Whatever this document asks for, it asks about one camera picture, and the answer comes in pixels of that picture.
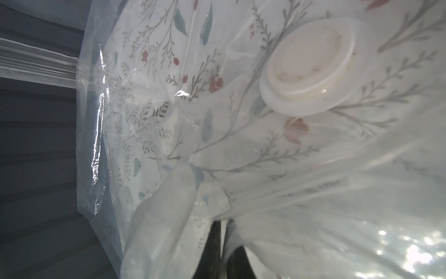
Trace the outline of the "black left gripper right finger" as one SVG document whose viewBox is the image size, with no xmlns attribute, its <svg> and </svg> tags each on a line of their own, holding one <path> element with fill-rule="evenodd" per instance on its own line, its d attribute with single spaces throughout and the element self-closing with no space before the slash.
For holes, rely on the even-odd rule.
<svg viewBox="0 0 446 279">
<path fill-rule="evenodd" d="M 225 278 L 256 279 L 235 223 L 227 223 L 225 230 Z"/>
</svg>

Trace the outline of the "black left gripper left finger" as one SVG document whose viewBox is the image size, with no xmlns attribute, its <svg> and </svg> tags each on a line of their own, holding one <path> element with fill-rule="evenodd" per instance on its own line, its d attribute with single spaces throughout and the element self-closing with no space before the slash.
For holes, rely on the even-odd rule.
<svg viewBox="0 0 446 279">
<path fill-rule="evenodd" d="M 221 245 L 221 222 L 213 222 L 193 279 L 219 279 Z"/>
</svg>

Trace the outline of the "clear plastic vacuum bag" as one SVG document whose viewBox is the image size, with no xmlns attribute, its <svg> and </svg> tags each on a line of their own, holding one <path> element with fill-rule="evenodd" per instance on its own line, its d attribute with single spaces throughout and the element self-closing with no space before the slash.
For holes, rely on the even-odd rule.
<svg viewBox="0 0 446 279">
<path fill-rule="evenodd" d="M 444 1 L 93 1 L 77 97 L 121 279 L 446 276 Z"/>
</svg>

